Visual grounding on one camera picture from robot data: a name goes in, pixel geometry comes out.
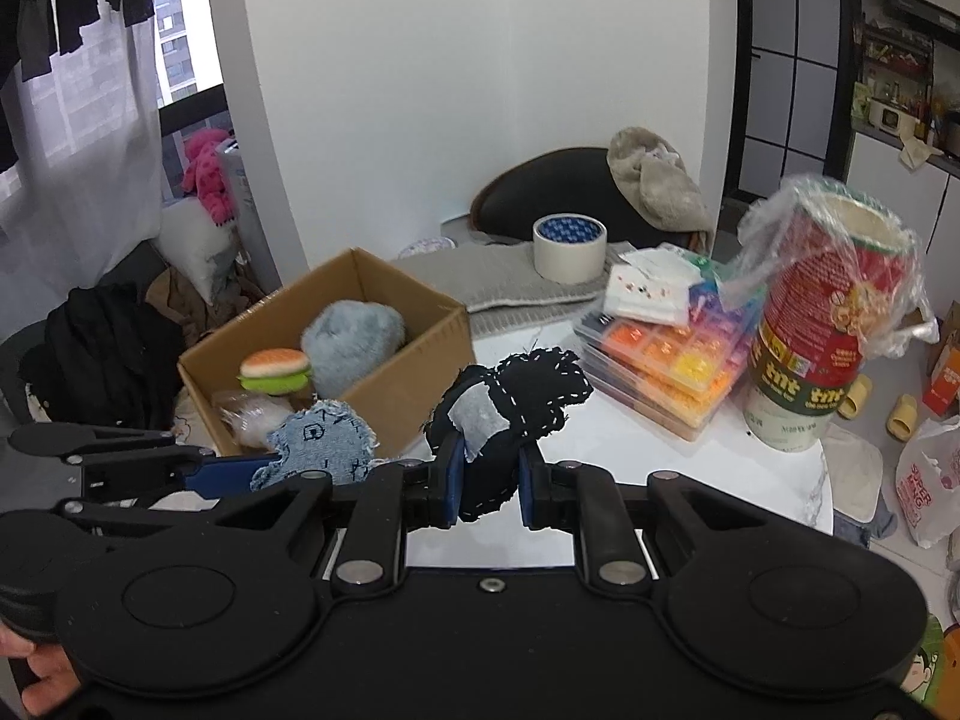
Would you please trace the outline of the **person's left hand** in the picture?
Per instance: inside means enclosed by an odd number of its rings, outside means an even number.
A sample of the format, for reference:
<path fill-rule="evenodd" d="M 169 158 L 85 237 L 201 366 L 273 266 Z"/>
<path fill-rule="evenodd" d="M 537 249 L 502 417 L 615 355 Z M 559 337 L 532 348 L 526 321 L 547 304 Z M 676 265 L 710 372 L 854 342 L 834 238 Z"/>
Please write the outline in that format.
<path fill-rule="evenodd" d="M 49 715 L 80 689 L 64 649 L 57 644 L 36 644 L 2 626 L 2 656 L 28 668 L 34 681 L 20 689 L 21 706 L 29 717 Z"/>

